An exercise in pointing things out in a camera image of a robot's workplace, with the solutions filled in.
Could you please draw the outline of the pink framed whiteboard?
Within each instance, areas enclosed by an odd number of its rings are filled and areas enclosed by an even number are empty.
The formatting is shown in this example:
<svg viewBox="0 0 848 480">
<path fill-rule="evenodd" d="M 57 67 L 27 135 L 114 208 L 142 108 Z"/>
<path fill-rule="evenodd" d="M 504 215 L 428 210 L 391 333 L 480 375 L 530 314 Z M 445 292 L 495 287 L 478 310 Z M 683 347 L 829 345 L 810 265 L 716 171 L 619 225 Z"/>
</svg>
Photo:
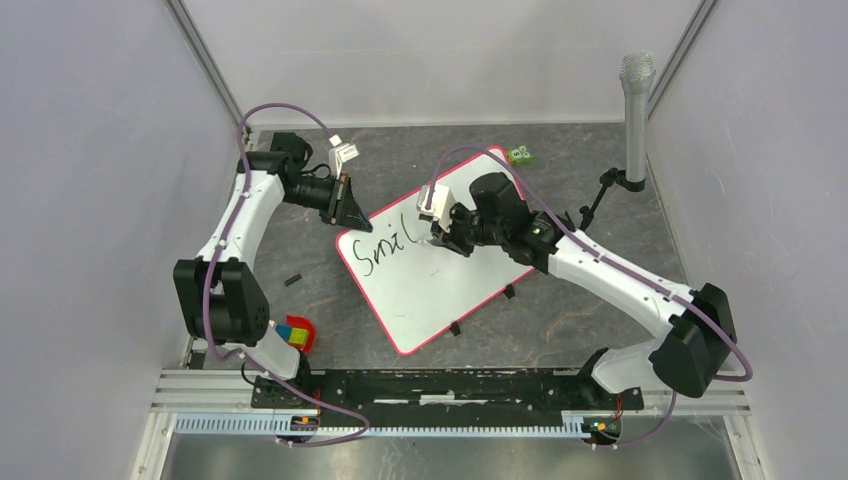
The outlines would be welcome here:
<svg viewBox="0 0 848 480">
<path fill-rule="evenodd" d="M 395 351 L 410 355 L 532 271 L 497 246 L 470 257 L 418 245 L 430 238 L 413 190 L 369 218 L 370 233 L 346 230 L 336 250 Z"/>
</svg>

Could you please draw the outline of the black marker cap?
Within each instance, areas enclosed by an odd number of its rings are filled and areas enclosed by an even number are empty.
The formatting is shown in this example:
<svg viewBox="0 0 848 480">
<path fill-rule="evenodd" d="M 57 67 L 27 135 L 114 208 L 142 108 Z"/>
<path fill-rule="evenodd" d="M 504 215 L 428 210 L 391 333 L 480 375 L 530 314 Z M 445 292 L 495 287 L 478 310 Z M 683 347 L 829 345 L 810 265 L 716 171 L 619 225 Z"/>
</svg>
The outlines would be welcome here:
<svg viewBox="0 0 848 480">
<path fill-rule="evenodd" d="M 302 279 L 301 274 L 295 274 L 284 281 L 284 286 L 289 287 Z"/>
</svg>

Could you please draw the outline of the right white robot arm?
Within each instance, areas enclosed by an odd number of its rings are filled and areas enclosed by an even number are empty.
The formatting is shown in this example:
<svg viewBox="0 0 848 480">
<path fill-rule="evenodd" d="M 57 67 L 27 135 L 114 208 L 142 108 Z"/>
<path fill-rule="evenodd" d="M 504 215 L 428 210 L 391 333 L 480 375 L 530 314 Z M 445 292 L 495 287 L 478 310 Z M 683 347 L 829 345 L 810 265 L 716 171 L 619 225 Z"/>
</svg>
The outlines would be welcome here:
<svg viewBox="0 0 848 480">
<path fill-rule="evenodd" d="M 464 257 L 497 246 L 517 264 L 588 290 L 651 334 L 637 345 L 601 349 L 584 364 L 577 392 L 585 405 L 602 408 L 617 393 L 654 383 L 700 398 L 725 378 L 719 371 L 737 339 L 720 287 L 676 283 L 614 254 L 569 219 L 531 210 L 502 172 L 474 179 L 468 190 L 471 208 L 443 183 L 422 187 L 417 209 L 431 225 L 433 245 Z"/>
</svg>

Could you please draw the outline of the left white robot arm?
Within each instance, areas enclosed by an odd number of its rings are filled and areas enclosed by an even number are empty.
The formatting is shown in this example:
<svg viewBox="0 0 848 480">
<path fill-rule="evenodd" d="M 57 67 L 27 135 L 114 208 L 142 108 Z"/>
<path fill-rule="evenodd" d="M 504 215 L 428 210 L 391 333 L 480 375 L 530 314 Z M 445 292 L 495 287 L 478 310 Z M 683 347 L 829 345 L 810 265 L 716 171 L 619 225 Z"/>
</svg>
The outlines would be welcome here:
<svg viewBox="0 0 848 480">
<path fill-rule="evenodd" d="M 188 334 L 203 339 L 222 359 L 237 356 L 269 379 L 290 407 L 306 405 L 313 379 L 302 372 L 304 355 L 275 331 L 270 304 L 252 269 L 270 218 L 282 203 L 319 214 L 331 226 L 371 232 L 354 198 L 343 165 L 359 154 L 352 143 L 330 139 L 328 174 L 307 164 L 312 146 L 290 132 L 277 132 L 268 151 L 248 151 L 238 160 L 233 192 L 215 231 L 192 259 L 173 270 Z"/>
</svg>

